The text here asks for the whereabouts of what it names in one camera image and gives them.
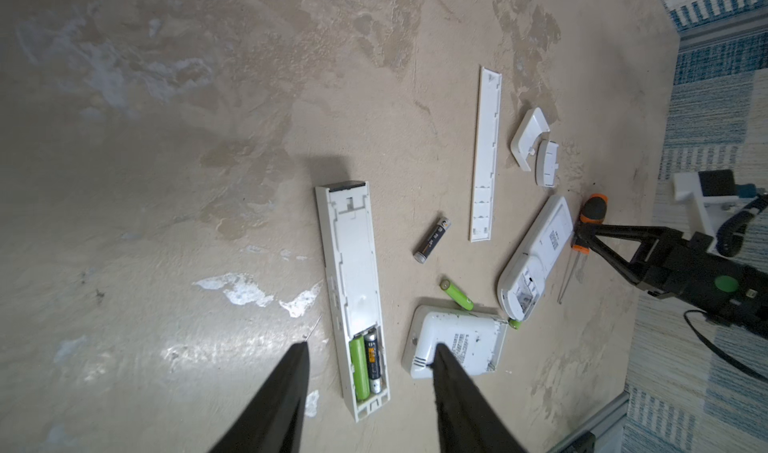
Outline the black battery slim remote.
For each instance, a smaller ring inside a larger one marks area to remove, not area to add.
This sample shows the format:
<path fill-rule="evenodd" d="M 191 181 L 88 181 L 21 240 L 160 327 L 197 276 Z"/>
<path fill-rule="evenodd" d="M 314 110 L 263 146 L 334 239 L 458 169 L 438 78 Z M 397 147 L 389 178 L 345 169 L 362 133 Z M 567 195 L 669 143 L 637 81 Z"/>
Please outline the black battery slim remote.
<path fill-rule="evenodd" d="M 379 357 L 378 335 L 375 328 L 371 328 L 364 336 L 366 365 L 369 379 L 369 390 L 373 395 L 382 392 L 382 369 Z"/>

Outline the green battery slim remote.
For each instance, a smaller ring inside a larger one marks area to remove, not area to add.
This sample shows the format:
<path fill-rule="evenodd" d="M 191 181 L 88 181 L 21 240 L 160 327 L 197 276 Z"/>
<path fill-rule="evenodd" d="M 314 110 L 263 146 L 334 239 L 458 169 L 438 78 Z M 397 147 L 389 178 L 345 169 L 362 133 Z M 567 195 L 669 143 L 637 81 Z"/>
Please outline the green battery slim remote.
<path fill-rule="evenodd" d="M 363 402 L 370 396 L 370 383 L 364 338 L 354 337 L 349 343 L 350 359 L 353 369 L 353 385 L 357 402 Z"/>

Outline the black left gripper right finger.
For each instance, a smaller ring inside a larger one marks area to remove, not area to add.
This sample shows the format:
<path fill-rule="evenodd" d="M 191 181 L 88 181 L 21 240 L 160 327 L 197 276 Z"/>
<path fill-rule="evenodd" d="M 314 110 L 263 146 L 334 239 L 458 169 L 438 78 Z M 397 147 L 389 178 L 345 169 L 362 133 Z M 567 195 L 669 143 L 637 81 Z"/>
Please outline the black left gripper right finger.
<path fill-rule="evenodd" d="M 445 344 L 430 367 L 441 452 L 526 452 Z"/>

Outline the white remote control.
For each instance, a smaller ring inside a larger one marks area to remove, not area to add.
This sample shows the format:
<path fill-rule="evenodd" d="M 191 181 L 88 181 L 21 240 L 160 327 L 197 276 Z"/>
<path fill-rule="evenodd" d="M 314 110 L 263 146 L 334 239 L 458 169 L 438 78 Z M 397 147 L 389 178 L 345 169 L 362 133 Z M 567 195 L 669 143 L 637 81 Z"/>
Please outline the white remote control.
<path fill-rule="evenodd" d="M 474 311 L 420 305 L 407 336 L 402 366 L 413 379 L 431 379 L 436 346 L 444 344 L 465 372 L 479 376 L 499 366 L 508 323 Z"/>
<path fill-rule="evenodd" d="M 497 297 L 509 319 L 523 322 L 532 314 L 573 225 L 566 198 L 550 196 L 498 279 Z"/>

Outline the black silver battery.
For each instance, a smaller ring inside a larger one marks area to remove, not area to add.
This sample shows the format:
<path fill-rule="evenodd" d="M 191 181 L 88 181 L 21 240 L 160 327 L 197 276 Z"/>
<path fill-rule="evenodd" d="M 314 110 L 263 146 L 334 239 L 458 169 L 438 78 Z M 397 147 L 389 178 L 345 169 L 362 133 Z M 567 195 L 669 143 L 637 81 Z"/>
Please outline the black silver battery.
<path fill-rule="evenodd" d="M 447 217 L 440 217 L 414 251 L 414 259 L 424 264 L 450 227 L 451 221 Z"/>

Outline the orange black handle screwdriver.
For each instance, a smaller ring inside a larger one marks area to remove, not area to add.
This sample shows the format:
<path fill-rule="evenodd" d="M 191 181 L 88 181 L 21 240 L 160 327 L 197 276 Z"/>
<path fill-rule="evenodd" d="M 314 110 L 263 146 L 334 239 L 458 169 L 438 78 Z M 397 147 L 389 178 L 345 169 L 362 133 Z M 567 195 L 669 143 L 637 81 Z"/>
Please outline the orange black handle screwdriver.
<path fill-rule="evenodd" d="M 566 274 L 562 281 L 557 296 L 557 303 L 561 305 L 576 271 L 583 267 L 590 254 L 589 244 L 582 238 L 581 233 L 586 225 L 599 225 L 605 220 L 608 198 L 600 193 L 592 194 L 582 205 L 579 217 L 574 227 L 574 237 L 571 243 L 571 251 L 568 260 Z"/>

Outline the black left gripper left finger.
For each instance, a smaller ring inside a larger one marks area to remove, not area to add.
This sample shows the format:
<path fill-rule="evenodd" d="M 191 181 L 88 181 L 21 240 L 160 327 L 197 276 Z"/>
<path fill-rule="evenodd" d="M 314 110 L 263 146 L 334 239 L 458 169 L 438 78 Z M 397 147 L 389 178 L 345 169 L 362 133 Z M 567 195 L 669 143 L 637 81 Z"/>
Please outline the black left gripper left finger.
<path fill-rule="evenodd" d="M 213 452 L 298 452 L 310 373 L 307 342 L 292 344 Z"/>

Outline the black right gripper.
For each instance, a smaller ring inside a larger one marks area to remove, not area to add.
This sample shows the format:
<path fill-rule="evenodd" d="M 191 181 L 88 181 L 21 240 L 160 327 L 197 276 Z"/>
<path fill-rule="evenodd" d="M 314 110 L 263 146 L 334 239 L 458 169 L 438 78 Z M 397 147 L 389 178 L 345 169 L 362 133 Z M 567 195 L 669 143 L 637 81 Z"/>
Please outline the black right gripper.
<path fill-rule="evenodd" d="M 586 225 L 582 238 L 632 285 L 657 298 L 674 297 L 723 324 L 767 337 L 767 274 L 708 251 L 712 238 L 686 240 L 668 227 Z M 602 237 L 636 243 L 630 259 Z"/>

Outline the long white battery cover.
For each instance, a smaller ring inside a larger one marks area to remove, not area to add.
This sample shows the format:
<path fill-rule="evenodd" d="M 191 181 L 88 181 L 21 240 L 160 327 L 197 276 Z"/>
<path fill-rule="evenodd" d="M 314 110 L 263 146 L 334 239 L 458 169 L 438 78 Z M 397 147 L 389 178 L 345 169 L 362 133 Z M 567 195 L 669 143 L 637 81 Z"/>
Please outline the long white battery cover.
<path fill-rule="evenodd" d="M 469 240 L 489 241 L 492 233 L 502 75 L 480 69 Z"/>

